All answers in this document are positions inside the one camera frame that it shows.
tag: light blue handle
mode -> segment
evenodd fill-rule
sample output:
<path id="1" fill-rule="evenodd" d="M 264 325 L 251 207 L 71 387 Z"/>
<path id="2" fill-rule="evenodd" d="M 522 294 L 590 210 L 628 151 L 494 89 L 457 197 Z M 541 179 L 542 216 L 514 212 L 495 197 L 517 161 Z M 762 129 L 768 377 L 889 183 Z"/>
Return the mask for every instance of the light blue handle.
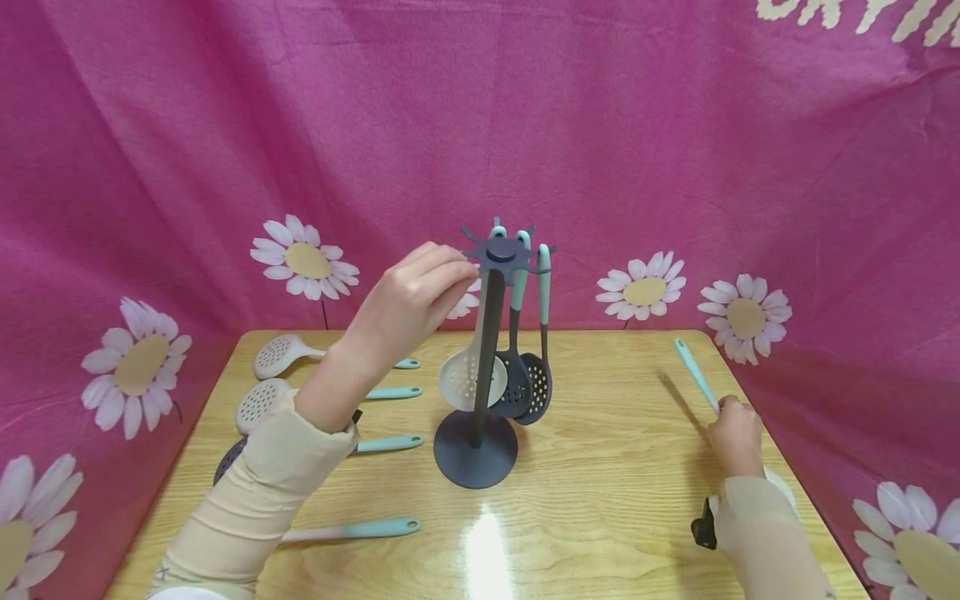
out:
<path id="1" fill-rule="evenodd" d="M 693 354 L 690 353 L 690 348 L 687 348 L 686 344 L 684 344 L 684 341 L 680 338 L 674 340 L 673 345 L 677 347 L 677 352 L 680 353 L 680 357 L 684 360 L 686 369 L 690 371 L 690 374 L 693 375 L 697 385 L 700 386 L 700 391 L 703 392 L 704 396 L 707 397 L 707 402 L 709 402 L 710 406 L 713 407 L 713 410 L 719 414 L 720 403 L 717 402 L 716 396 L 713 395 L 713 391 L 710 389 L 710 386 L 707 385 L 707 380 L 704 379 L 704 374 L 700 372 L 700 367 L 697 366 L 697 361 L 693 360 Z"/>
<path id="2" fill-rule="evenodd" d="M 419 369 L 420 361 L 416 358 L 404 358 L 394 365 L 394 369 Z"/>
<path id="3" fill-rule="evenodd" d="M 523 246 L 530 250 L 530 234 L 524 230 L 516 233 L 516 239 L 523 242 Z M 530 275 L 526 269 L 517 269 L 514 272 L 514 289 L 510 291 L 510 308 L 519 310 L 523 307 L 523 293 L 527 290 L 527 276 Z"/>
<path id="4" fill-rule="evenodd" d="M 546 325 L 550 320 L 550 247 L 540 244 L 540 259 L 538 268 L 546 273 L 540 274 L 540 324 Z"/>
<path id="5" fill-rule="evenodd" d="M 353 450 L 355 454 L 366 452 L 390 452 L 392 450 L 406 450 L 423 445 L 423 436 L 393 436 L 379 440 L 364 440 Z"/>
<path id="6" fill-rule="evenodd" d="M 407 397 L 422 396 L 423 388 L 379 388 L 367 394 L 367 400 L 400 400 Z"/>
<path id="7" fill-rule="evenodd" d="M 344 538 L 398 538 L 415 534 L 420 530 L 418 518 L 388 518 L 382 521 L 345 525 L 341 528 Z"/>

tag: yellow flower center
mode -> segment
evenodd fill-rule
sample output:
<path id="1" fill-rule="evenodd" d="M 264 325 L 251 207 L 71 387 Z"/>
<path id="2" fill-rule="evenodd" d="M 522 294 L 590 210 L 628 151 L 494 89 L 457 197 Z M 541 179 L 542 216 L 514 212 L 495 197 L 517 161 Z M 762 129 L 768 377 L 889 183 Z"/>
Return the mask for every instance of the yellow flower center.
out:
<path id="1" fill-rule="evenodd" d="M 294 242 L 285 255 L 287 266 L 297 275 L 311 279 L 326 279 L 332 273 L 330 261 L 319 248 L 306 242 Z"/>
<path id="2" fill-rule="evenodd" d="M 34 528 L 27 521 L 0 525 L 0 589 L 7 589 L 27 562 L 34 543 Z"/>
<path id="3" fill-rule="evenodd" d="M 738 298 L 727 307 L 727 320 L 733 333 L 741 340 L 752 340 L 763 331 L 767 318 L 754 300 Z"/>
<path id="4" fill-rule="evenodd" d="M 634 306 L 648 306 L 663 300 L 666 281 L 662 277 L 647 277 L 634 281 L 623 290 L 623 298 Z"/>
<path id="5" fill-rule="evenodd" d="M 134 344 L 117 363 L 113 383 L 127 396 L 140 396 L 154 382 L 169 350 L 170 344 L 162 335 L 148 335 Z"/>
<path id="6" fill-rule="evenodd" d="M 960 552 L 925 531 L 901 531 L 894 549 L 910 580 L 932 600 L 956 598 L 960 589 Z"/>

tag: stand base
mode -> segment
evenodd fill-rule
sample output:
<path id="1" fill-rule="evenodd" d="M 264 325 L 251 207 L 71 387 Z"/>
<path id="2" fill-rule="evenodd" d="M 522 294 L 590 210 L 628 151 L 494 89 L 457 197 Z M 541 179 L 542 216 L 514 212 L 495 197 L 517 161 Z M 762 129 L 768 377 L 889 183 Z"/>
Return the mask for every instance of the stand base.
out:
<path id="1" fill-rule="evenodd" d="M 516 433 L 503 417 L 487 414 L 483 443 L 470 446 L 472 413 L 455 411 L 440 423 L 433 457 L 444 476 L 461 488 L 482 490 L 503 481 L 516 462 Z"/>

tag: wooden table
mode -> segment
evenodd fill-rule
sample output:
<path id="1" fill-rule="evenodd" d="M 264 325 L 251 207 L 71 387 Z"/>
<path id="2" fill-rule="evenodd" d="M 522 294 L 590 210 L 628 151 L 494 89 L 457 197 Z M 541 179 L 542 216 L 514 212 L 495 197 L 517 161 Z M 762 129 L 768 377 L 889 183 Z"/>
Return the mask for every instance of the wooden table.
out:
<path id="1" fill-rule="evenodd" d="M 275 334 L 252 331 L 238 343 L 108 599 L 143 597 L 165 547 L 238 439 L 233 413 L 256 382 L 253 356 Z M 301 335 L 323 348 L 338 334 Z M 742 598 L 721 553 L 695 546 L 690 535 L 690 521 L 716 491 L 721 472 L 704 431 L 714 416 L 673 349 L 678 335 L 719 395 L 744 397 L 703 333 L 556 332 L 552 405 L 539 423 L 516 427 L 519 457 L 507 479 L 488 490 L 461 489 L 440 473 L 429 442 L 348 458 L 307 501 L 296 527 L 413 516 L 422 519 L 422 531 L 281 548 L 267 564 L 258 598 Z M 364 437 L 432 439 L 451 410 L 437 389 L 440 365 L 467 342 L 466 333 L 438 333 L 414 354 L 421 369 L 394 370 L 382 385 L 419 385 L 425 393 L 365 403 Z M 539 343 L 537 333 L 521 333 L 523 348 Z M 310 370 L 308 361 L 298 363 L 287 373 L 291 384 L 301 384 Z M 837 596 L 868 598 L 780 452 L 769 438 L 764 442 L 768 466 L 794 489 Z"/>

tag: daisy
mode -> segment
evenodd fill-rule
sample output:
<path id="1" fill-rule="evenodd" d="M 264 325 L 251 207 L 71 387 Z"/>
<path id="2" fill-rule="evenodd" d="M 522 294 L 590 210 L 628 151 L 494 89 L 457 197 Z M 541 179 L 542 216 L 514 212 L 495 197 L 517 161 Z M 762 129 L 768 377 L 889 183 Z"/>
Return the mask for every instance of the daisy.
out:
<path id="1" fill-rule="evenodd" d="M 64 454 L 34 484 L 29 457 L 7 463 L 0 477 L 0 600 L 29 600 L 30 588 L 60 566 L 63 551 L 54 548 L 77 522 L 76 512 L 60 510 L 84 482 L 76 465 Z"/>
<path id="2" fill-rule="evenodd" d="M 678 276 L 684 262 L 673 262 L 673 253 L 657 252 L 644 264 L 635 258 L 627 263 L 624 273 L 613 269 L 607 276 L 597 281 L 603 294 L 597 294 L 597 301 L 611 302 L 607 307 L 608 315 L 616 315 L 620 321 L 636 317 L 646 321 L 650 315 L 662 317 L 666 314 L 666 305 L 680 299 L 680 291 L 686 285 L 686 277 Z"/>
<path id="3" fill-rule="evenodd" d="M 715 315 L 707 319 L 707 326 L 717 332 L 713 341 L 736 363 L 756 366 L 754 350 L 769 357 L 770 346 L 786 336 L 783 323 L 793 316 L 793 308 L 783 290 L 767 294 L 763 277 L 741 275 L 736 285 L 714 281 L 713 287 L 705 287 L 700 293 L 710 301 L 697 308 Z"/>
<path id="4" fill-rule="evenodd" d="M 876 504 L 879 509 L 853 501 L 853 511 L 870 528 L 853 532 L 856 545 L 867 553 L 867 577 L 892 588 L 890 600 L 955 598 L 960 552 L 951 544 L 960 544 L 960 498 L 939 516 L 939 524 L 936 504 L 917 486 L 902 490 L 893 482 L 881 483 Z"/>
<path id="5" fill-rule="evenodd" d="M 348 285 L 356 285 L 360 270 L 340 260 L 344 251 L 339 246 L 321 246 L 320 234 L 312 225 L 305 226 L 294 215 L 287 215 L 284 226 L 267 221 L 263 228 L 274 239 L 253 239 L 256 248 L 250 256 L 270 265 L 263 275 L 268 279 L 286 280 L 287 292 L 304 294 L 311 300 L 327 296 L 331 300 L 350 295 Z"/>
<path id="6" fill-rule="evenodd" d="M 464 294 L 462 298 L 457 302 L 457 305 L 453 307 L 449 313 L 446 314 L 448 319 L 460 319 L 470 314 L 470 309 L 475 308 L 480 305 L 480 299 L 471 294 L 470 292 L 479 292 L 482 281 L 477 279 L 473 282 L 469 288 L 467 288 L 467 293 Z"/>
<path id="7" fill-rule="evenodd" d="M 85 371 L 100 375 L 86 386 L 81 401 L 97 411 L 94 422 L 104 431 L 123 417 L 124 437 L 132 440 L 142 420 L 153 431 L 160 416 L 170 414 L 168 392 L 177 387 L 177 372 L 193 339 L 179 336 L 177 322 L 146 302 L 124 298 L 120 313 L 127 328 L 108 329 L 103 347 L 81 363 Z"/>

